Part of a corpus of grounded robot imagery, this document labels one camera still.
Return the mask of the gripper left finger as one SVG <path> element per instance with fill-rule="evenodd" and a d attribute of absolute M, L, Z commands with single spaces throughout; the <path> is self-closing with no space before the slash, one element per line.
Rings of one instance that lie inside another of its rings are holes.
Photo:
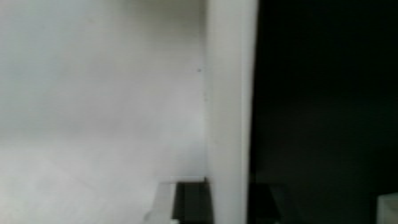
<path fill-rule="evenodd" d="M 211 193 L 206 182 L 177 183 L 172 219 L 179 224 L 213 224 Z"/>

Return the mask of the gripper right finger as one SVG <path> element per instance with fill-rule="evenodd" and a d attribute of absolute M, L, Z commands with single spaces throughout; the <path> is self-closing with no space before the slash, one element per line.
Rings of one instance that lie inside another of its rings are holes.
<path fill-rule="evenodd" d="M 254 183 L 248 188 L 248 224 L 289 224 L 287 192 L 278 184 Z"/>

